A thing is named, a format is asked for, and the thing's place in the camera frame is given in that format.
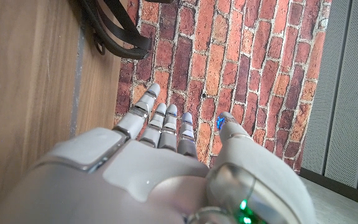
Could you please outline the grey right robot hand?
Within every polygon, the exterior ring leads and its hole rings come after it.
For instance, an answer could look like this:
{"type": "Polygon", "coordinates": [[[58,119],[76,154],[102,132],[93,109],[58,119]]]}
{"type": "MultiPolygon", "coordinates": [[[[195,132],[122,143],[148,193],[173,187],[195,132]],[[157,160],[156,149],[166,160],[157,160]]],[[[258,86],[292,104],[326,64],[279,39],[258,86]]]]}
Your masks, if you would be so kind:
{"type": "Polygon", "coordinates": [[[300,177],[228,112],[197,158],[193,120],[153,84],[112,129],[60,142],[0,204],[0,223],[315,223],[300,177]]]}

